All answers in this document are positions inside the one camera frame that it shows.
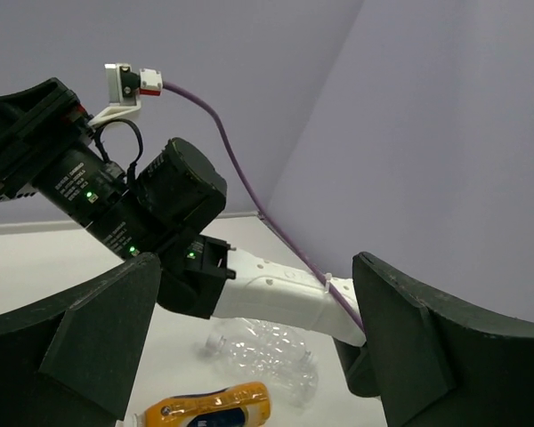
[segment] yellow bottle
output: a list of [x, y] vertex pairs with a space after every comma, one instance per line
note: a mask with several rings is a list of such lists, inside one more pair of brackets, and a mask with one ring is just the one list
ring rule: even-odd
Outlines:
[[247, 383], [208, 394], [164, 399], [142, 415], [129, 415], [122, 427], [260, 427], [271, 416], [269, 392]]

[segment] cable clip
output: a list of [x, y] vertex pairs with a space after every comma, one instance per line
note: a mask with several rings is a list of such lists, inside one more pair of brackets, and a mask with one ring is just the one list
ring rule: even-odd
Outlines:
[[330, 283], [330, 281], [332, 280], [332, 273], [325, 273], [324, 279], [325, 279], [324, 292], [325, 294], [328, 294], [330, 292], [330, 287], [332, 285], [332, 283]]

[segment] bottle cap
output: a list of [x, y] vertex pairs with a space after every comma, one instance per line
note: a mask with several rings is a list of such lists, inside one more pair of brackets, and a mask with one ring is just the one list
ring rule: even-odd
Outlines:
[[117, 421], [115, 427], [145, 427], [144, 415], [127, 415], [123, 421]]
[[219, 353], [222, 351], [223, 345], [225, 344], [225, 337], [223, 334], [218, 332], [212, 332], [206, 341], [206, 351], [209, 352], [210, 356]]

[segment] clear plastic bottle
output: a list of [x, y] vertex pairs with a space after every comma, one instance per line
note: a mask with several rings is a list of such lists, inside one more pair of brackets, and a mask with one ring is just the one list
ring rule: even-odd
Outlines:
[[261, 381], [274, 398], [304, 407], [319, 382], [316, 361], [294, 329], [245, 318], [219, 323], [206, 342], [206, 354], [226, 375]]

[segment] white plastic part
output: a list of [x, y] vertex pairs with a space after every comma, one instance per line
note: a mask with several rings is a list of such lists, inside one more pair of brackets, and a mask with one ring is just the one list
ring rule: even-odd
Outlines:
[[123, 96], [123, 84], [119, 73], [121, 67], [131, 68], [130, 64], [125, 63], [105, 64], [109, 85], [109, 106], [89, 121], [91, 127], [98, 127], [118, 117], [134, 120], [139, 116], [142, 106], [141, 94], [137, 91], [134, 97]]
[[162, 74], [155, 69], [141, 69], [141, 95], [159, 96], [162, 93]]
[[[238, 249], [228, 253], [237, 278], [227, 280], [215, 306], [217, 318], [256, 318], [328, 334], [361, 346], [366, 336], [325, 287], [305, 270], [293, 269]], [[332, 285], [358, 311], [351, 279]]]

